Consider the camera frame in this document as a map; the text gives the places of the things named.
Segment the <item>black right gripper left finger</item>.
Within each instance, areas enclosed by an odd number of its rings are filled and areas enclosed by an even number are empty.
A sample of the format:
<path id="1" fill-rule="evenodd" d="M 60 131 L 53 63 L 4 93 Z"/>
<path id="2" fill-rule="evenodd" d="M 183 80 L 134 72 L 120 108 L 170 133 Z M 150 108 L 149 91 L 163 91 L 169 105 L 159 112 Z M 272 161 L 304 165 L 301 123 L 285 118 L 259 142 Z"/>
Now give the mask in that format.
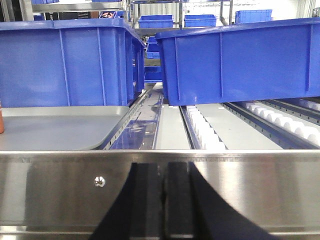
<path id="1" fill-rule="evenodd" d="M 90 240 L 160 240 L 162 181 L 156 163 L 132 163 L 125 184 Z"/>

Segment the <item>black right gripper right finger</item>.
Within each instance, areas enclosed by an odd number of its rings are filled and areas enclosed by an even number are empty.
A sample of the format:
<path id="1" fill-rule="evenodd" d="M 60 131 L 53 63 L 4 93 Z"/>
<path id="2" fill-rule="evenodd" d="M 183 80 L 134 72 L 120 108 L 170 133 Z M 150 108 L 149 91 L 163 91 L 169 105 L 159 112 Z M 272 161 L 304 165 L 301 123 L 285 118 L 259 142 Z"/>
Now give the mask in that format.
<path id="1" fill-rule="evenodd" d="M 167 240 L 277 239 L 230 206 L 192 162 L 167 165 L 164 229 Z"/>

